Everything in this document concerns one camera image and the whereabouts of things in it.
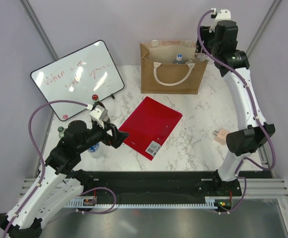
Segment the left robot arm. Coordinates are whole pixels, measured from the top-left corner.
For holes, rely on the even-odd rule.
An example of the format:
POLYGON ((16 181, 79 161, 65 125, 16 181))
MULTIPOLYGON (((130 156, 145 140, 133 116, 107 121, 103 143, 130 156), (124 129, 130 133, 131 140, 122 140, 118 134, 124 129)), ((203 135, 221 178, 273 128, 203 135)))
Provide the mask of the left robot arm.
POLYGON ((128 137, 112 124, 93 122, 88 129, 82 120, 71 122, 57 146, 43 161, 42 172, 23 198, 8 213, 0 213, 3 236, 37 238, 51 218, 70 200, 88 195, 94 183, 83 170, 73 172, 81 153, 102 142, 117 149, 128 137))

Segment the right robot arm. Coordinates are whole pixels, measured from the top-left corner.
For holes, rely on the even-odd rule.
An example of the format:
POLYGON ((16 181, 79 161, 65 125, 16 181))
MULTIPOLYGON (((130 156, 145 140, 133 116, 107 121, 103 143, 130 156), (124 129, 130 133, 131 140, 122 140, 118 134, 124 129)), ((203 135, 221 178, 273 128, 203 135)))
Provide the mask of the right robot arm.
POLYGON ((276 129, 263 116, 251 85, 247 55, 237 50, 238 26, 231 20, 221 20, 211 31, 198 25, 196 52, 214 60, 216 68, 228 86, 237 115, 238 130, 227 135, 228 153, 217 170, 219 179, 212 182, 213 192, 224 195, 230 181, 236 180, 242 161, 271 140, 276 129))

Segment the clear glass bottle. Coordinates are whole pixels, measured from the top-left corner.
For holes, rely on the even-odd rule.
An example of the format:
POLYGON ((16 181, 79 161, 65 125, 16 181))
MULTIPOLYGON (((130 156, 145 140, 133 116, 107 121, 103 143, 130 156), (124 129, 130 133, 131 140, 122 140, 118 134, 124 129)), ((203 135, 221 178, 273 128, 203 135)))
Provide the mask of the clear glass bottle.
POLYGON ((197 54, 197 55, 196 55, 196 59, 197 59, 198 61, 205 61, 205 60, 207 59, 207 56, 204 55, 204 54, 197 54))

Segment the blue label plastic bottle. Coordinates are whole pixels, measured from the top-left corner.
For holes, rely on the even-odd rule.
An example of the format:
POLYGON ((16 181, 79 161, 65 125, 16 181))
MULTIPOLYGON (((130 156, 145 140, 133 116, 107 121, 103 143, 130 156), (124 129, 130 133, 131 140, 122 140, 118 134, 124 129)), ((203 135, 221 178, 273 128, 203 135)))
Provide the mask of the blue label plastic bottle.
POLYGON ((100 145, 100 143, 97 143, 93 146, 91 146, 89 149, 88 149, 88 152, 90 152, 91 156, 93 158, 100 158, 102 157, 103 155, 103 148, 102 146, 100 145))
POLYGON ((174 64, 184 64, 183 55, 177 54, 176 58, 173 60, 174 64))

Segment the red cap cola bottle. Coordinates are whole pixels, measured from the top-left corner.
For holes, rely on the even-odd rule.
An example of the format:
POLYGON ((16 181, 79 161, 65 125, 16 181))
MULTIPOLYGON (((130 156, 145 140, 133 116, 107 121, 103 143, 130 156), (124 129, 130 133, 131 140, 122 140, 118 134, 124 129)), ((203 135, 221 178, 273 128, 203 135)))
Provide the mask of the red cap cola bottle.
POLYGON ((101 102, 97 94, 92 95, 92 100, 93 100, 93 105, 98 105, 101 102))

